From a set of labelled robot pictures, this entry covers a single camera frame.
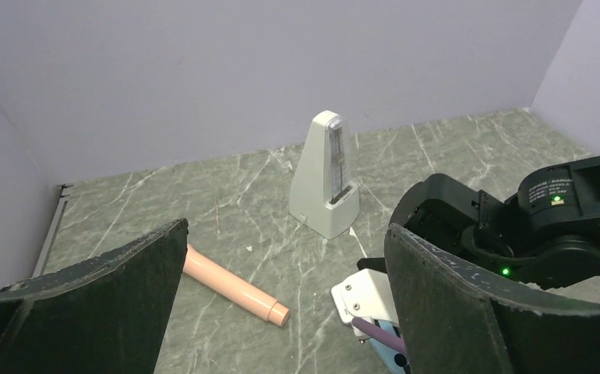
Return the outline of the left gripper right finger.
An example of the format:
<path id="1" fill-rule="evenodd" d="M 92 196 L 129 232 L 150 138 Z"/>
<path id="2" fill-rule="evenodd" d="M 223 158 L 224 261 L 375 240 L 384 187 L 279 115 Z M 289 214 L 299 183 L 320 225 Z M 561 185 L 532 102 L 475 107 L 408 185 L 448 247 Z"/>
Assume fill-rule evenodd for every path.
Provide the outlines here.
<path id="1" fill-rule="evenodd" d="M 386 270 L 413 373 L 600 373 L 600 304 L 508 280 L 398 224 Z"/>

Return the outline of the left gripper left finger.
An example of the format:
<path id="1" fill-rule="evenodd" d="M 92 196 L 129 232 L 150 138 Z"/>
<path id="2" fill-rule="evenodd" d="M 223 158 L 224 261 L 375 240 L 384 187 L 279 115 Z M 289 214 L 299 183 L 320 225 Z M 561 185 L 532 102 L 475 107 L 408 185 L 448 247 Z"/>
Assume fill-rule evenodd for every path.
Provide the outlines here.
<path id="1" fill-rule="evenodd" d="M 177 219 L 0 288 L 0 373 L 152 373 L 186 256 Z"/>

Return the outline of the light blue phone case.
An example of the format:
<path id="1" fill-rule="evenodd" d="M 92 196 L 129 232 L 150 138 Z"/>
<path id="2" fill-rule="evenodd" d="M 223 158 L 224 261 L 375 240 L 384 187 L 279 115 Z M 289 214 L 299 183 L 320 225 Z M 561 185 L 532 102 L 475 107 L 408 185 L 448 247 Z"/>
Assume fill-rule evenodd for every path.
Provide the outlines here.
<path id="1" fill-rule="evenodd" d="M 389 321 L 375 319 L 374 324 L 382 330 L 385 330 L 387 333 L 391 333 L 396 337 L 401 336 L 399 329 Z M 410 366 L 405 355 L 387 347 L 377 340 L 370 339 L 369 344 L 372 346 L 373 350 L 378 354 L 383 364 L 390 370 L 391 373 L 411 373 Z"/>

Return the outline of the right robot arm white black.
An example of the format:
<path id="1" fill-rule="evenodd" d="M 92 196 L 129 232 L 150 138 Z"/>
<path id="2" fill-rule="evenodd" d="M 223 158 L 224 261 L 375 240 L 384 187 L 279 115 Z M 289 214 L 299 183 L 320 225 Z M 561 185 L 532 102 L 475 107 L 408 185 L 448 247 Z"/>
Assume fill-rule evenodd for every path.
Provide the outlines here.
<path id="1" fill-rule="evenodd" d="M 503 277 L 565 288 L 600 276 L 600 156 L 538 169 L 503 201 L 436 173 L 390 220 Z"/>

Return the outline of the pink cylinder stick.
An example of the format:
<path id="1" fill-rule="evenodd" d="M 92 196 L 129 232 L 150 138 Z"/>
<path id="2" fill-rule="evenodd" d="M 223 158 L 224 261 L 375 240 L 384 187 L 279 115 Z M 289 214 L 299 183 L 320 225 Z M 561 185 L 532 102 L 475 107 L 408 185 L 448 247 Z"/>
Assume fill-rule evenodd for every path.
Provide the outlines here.
<path id="1" fill-rule="evenodd" d="M 269 323 L 283 327 L 290 310 L 275 297 L 240 278 L 187 245 L 183 272 Z"/>

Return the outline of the grey metronome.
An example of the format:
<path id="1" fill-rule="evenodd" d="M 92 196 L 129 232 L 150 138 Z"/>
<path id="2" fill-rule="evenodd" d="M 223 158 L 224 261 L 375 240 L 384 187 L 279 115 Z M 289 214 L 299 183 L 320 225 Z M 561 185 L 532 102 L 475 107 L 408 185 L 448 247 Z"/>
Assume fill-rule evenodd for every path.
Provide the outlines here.
<path id="1" fill-rule="evenodd" d="M 359 186 L 348 121 L 332 111 L 317 114 L 292 179 L 289 213 L 324 238 L 347 231 L 360 212 Z"/>

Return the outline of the aluminium frame profile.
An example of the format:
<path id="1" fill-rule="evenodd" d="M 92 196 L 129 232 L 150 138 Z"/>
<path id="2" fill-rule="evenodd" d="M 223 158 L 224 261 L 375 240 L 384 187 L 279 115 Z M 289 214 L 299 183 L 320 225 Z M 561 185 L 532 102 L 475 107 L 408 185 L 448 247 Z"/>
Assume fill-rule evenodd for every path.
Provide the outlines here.
<path id="1" fill-rule="evenodd" d="M 39 253 L 36 266 L 34 267 L 34 271 L 32 273 L 32 277 L 39 277 L 43 272 L 47 265 L 49 253 L 51 251 L 52 246 L 55 243 L 55 239 L 60 228 L 61 220 L 64 216 L 70 192 L 69 190 L 73 187 L 73 184 L 60 185 L 59 186 L 59 198 L 58 204 L 56 206 L 54 215 L 51 220 L 51 224 L 48 229 L 48 233 L 46 234 L 45 240 L 41 247 L 41 251 Z"/>

